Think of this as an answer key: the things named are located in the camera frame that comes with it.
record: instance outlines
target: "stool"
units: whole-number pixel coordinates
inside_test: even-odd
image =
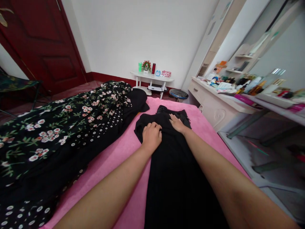
[[[179,102],[178,99],[184,100],[188,98],[188,94],[179,89],[170,89],[169,94],[176,99],[176,102]]]

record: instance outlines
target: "red door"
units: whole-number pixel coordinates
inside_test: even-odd
[[[84,84],[77,51],[56,0],[0,0],[0,30],[34,77],[56,94]]]

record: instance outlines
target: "pink bedsheet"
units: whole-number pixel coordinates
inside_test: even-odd
[[[147,98],[147,104],[149,105],[150,109],[146,113],[150,115],[157,112],[159,105],[164,105],[170,110],[186,110],[194,132],[197,133],[204,141],[210,144],[215,150],[221,153],[249,178],[242,166],[238,163],[233,154],[214,131],[210,123],[200,113],[197,107],[189,104],[160,100],[159,98],[152,97]],[[46,225],[43,226],[43,228],[49,229],[54,227],[54,225],[69,211],[69,209],[71,209],[92,187],[94,187],[101,179],[119,166],[126,158],[128,158],[136,149],[140,147],[141,144],[133,132],[139,117],[140,115],[136,116],[125,133],[89,164],[87,171],[63,195],[54,216]],[[115,229],[144,228],[149,171],[150,161],[147,163],[143,175],[140,178],[123,213],[116,222],[116,225],[114,226]]]

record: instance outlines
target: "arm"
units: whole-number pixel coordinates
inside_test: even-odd
[[[54,228],[112,228],[161,143],[160,128],[155,122],[144,127],[142,146],[83,196]]]
[[[271,199],[180,119],[170,115],[208,179],[231,228],[299,228]]]

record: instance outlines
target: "white dresser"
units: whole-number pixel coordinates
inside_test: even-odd
[[[192,77],[188,90],[203,106],[203,115],[216,132],[257,111],[232,96],[218,94],[214,87],[195,77]]]

